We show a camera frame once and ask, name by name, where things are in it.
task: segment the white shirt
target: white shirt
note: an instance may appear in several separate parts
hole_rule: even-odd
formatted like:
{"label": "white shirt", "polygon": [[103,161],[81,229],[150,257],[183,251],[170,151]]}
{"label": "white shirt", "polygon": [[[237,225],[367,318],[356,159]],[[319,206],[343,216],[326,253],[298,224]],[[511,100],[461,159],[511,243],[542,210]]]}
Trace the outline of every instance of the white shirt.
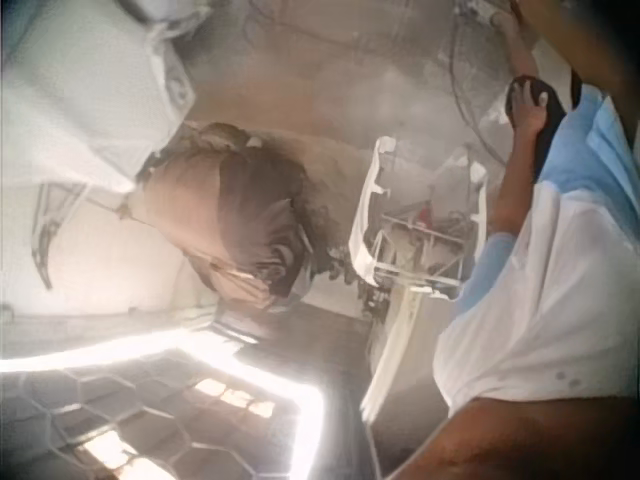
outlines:
{"label": "white shirt", "polygon": [[494,287],[439,339],[450,415],[476,397],[636,397],[639,252],[592,194],[537,185]]}

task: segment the blue shirt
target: blue shirt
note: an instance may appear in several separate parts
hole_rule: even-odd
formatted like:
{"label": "blue shirt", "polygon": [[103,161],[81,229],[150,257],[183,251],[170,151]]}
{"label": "blue shirt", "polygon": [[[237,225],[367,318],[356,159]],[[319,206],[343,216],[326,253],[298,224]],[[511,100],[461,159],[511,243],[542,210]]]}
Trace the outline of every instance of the blue shirt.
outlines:
{"label": "blue shirt", "polygon": [[[610,99],[584,85],[580,105],[560,124],[539,182],[560,193],[596,194],[627,235],[640,240],[640,173]],[[493,288],[511,256],[516,237],[491,235],[456,302],[456,316],[478,304]]]}

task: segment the cable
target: cable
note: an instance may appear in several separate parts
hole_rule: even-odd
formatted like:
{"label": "cable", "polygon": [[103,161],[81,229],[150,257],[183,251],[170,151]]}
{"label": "cable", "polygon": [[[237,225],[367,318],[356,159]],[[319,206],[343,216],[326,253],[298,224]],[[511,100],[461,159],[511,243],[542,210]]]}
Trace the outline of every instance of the cable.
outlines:
{"label": "cable", "polygon": [[478,141],[484,147],[487,153],[491,155],[491,157],[493,157],[493,159],[496,160],[498,163],[500,163],[502,166],[506,167],[507,162],[500,156],[500,154],[495,150],[495,148],[493,148],[482,136],[482,132],[480,131],[478,121],[476,120],[475,115],[473,114],[473,108],[471,106],[471,103],[469,102],[469,99],[466,97],[466,95],[464,95],[464,92],[462,92],[458,87],[458,82],[456,80],[456,75],[455,75],[455,57],[456,57],[458,36],[460,33],[459,21],[460,21],[460,15],[454,11],[453,24],[451,27],[451,41],[450,41],[451,44],[449,46],[449,80],[451,82],[451,92],[453,93],[453,98],[456,102],[456,107],[458,108],[458,112],[460,113],[460,116],[462,117],[462,120],[464,121],[464,123],[473,131]]}

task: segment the hand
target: hand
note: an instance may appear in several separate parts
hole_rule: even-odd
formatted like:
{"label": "hand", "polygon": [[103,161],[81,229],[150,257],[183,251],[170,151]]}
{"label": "hand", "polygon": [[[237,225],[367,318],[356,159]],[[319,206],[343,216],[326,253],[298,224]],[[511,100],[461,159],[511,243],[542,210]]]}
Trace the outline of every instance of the hand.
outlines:
{"label": "hand", "polygon": [[538,104],[531,94],[531,82],[527,81],[524,88],[518,84],[513,87],[511,104],[513,105],[513,123],[516,135],[536,137],[547,123],[547,102],[549,94],[542,92]]}

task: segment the man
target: man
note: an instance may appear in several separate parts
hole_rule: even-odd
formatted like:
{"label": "man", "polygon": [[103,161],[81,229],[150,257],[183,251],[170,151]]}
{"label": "man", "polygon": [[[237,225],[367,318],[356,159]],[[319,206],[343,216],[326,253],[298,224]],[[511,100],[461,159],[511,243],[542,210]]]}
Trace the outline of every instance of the man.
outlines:
{"label": "man", "polygon": [[513,152],[493,234],[436,351],[450,418],[394,480],[640,478],[635,85],[555,0],[520,8],[585,86],[555,126],[555,94],[517,23],[495,18],[516,74],[529,75],[511,88]]}

